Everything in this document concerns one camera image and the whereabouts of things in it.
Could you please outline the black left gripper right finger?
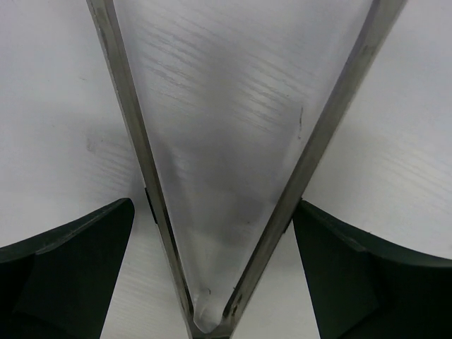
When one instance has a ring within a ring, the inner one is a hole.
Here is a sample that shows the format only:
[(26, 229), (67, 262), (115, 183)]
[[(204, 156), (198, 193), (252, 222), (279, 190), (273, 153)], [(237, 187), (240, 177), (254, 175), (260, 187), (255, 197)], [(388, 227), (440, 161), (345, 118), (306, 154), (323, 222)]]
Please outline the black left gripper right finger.
[(451, 337), (451, 260), (391, 243), (307, 201), (293, 224), (321, 338)]

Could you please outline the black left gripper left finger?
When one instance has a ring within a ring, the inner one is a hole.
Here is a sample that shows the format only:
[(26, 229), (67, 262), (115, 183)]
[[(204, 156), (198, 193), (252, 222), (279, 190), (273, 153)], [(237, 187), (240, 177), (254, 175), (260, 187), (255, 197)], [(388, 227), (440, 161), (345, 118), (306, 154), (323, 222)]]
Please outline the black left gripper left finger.
[(135, 208), (121, 198), (1, 248), (2, 338), (99, 338)]

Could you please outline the silver metal tongs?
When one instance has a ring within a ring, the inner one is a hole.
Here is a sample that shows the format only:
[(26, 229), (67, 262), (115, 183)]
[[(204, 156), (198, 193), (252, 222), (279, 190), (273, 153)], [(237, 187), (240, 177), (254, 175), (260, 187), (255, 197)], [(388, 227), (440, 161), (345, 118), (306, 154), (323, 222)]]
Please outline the silver metal tongs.
[(124, 124), (138, 158), (148, 202), (157, 223), (189, 337), (231, 338), (328, 144), (406, 3), (405, 1), (373, 1), (371, 3), (363, 26), (311, 132), (307, 145), (225, 305), (220, 324), (209, 333), (203, 333), (194, 322), (193, 302), (157, 174), (114, 3), (113, 1), (88, 1), (87, 5), (99, 37)]

